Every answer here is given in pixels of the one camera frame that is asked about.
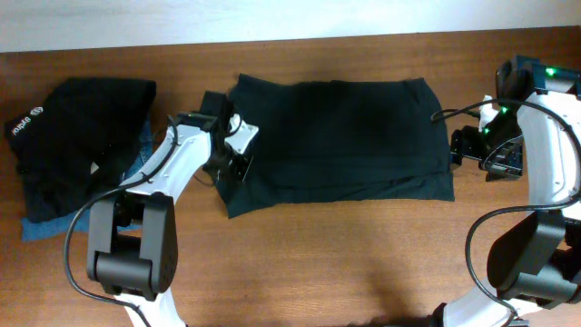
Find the dark green t-shirt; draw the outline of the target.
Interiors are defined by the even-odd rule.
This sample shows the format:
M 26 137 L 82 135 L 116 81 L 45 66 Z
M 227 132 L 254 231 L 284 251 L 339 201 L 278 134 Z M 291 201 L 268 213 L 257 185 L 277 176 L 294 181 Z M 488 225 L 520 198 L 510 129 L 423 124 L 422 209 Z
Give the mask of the dark green t-shirt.
M 454 201 L 447 127 L 422 79 L 275 84 L 241 75 L 229 94 L 259 129 L 243 183 L 220 182 L 229 217 L 282 203 Z

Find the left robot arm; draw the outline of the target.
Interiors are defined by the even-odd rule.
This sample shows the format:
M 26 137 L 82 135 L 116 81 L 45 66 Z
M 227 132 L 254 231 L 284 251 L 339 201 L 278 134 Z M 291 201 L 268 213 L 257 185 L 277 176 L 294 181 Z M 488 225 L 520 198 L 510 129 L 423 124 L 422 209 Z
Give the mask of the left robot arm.
M 258 132 L 226 94 L 208 92 L 199 111 L 169 122 L 135 175 L 91 204 L 87 276 L 126 308 L 133 325 L 184 324 L 171 291 L 179 257 L 174 207 L 198 170 L 215 183 L 242 183 Z

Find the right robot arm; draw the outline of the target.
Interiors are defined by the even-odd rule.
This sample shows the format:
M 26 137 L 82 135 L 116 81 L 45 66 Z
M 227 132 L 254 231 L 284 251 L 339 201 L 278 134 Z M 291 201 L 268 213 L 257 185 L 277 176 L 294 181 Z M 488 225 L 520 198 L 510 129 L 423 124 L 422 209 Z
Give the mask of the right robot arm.
M 486 278 L 427 323 L 525 326 L 530 313 L 580 301 L 580 73 L 518 55 L 467 112 L 479 124 L 452 134 L 451 163 L 475 160 L 489 181 L 526 177 L 528 202 L 492 244 Z

